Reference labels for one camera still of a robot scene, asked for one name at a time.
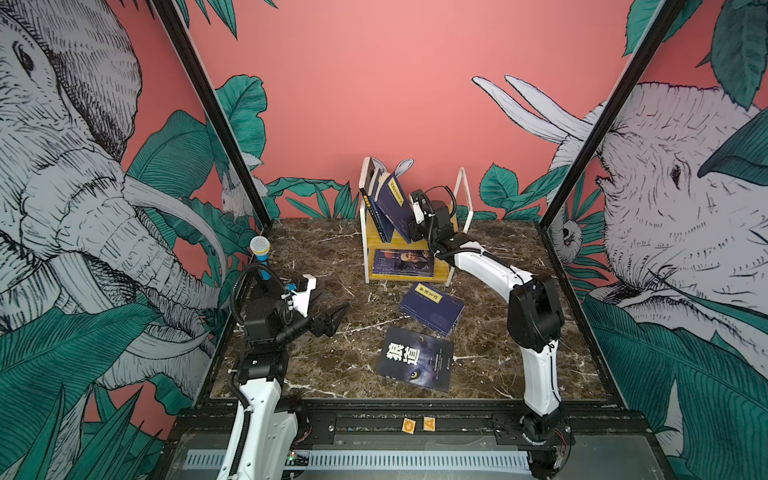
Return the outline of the dark brown book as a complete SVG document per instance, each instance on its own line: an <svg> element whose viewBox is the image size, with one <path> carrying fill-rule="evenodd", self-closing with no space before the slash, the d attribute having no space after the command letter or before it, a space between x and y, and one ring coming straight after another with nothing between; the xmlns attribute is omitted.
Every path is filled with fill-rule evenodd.
<svg viewBox="0 0 768 480"><path fill-rule="evenodd" d="M386 229L384 228L375 201L373 200L373 190L376 174L379 172L380 161L375 157L365 157L362 161L359 177L359 190L362 196L363 204L371 217L372 223L376 228L377 234L382 242L387 241Z"/></svg>

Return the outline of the blue book yellow label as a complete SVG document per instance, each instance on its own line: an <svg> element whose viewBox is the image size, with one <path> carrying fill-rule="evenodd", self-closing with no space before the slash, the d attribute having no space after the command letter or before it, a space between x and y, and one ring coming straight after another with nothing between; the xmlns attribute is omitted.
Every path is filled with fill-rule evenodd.
<svg viewBox="0 0 768 480"><path fill-rule="evenodd" d="M412 243L410 226L415 222L414 211L409 195L394 173L380 175L374 200L404 241Z"/></svg>
<svg viewBox="0 0 768 480"><path fill-rule="evenodd" d="M422 282L414 283L400 303L404 313L443 336L452 333L464 307L461 299Z"/></svg>
<svg viewBox="0 0 768 480"><path fill-rule="evenodd" d="M383 211L378 207L374 200L374 183L376 180L376 174L374 171L369 171L364 177L363 183L360 187L363 202L366 206L368 214L371 216L373 223L376 227L378 236L384 243L392 241L394 226L384 215Z"/></svg>

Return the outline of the purple portrait book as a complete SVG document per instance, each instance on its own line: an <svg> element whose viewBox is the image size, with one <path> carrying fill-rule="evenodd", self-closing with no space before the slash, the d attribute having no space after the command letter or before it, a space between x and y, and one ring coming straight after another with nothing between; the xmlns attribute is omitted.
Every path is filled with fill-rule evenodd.
<svg viewBox="0 0 768 480"><path fill-rule="evenodd" d="M406 277L432 277L434 259L423 250L377 250L372 273Z"/></svg>

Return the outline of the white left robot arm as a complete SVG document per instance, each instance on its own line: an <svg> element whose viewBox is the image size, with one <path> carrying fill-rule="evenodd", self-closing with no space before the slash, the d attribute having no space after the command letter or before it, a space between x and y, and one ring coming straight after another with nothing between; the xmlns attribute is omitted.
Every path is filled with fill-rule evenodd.
<svg viewBox="0 0 768 480"><path fill-rule="evenodd" d="M220 479L279 479L291 445L307 432L301 401L283 398L288 346L306 333L332 337L350 305L343 303L319 314L303 315L285 299L262 297L244 313L236 311L246 350L228 376L237 412Z"/></svg>

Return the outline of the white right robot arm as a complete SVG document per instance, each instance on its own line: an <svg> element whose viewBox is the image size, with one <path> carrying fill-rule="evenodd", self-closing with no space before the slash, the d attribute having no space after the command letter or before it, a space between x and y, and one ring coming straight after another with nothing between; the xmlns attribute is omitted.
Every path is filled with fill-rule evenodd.
<svg viewBox="0 0 768 480"><path fill-rule="evenodd" d="M456 210L419 192L411 202L408 235L425 240L436 259L474 276L507 302L507 330L523 359L527 416L555 420L561 414L556 356L565 323L556 280L513 266L457 230Z"/></svg>

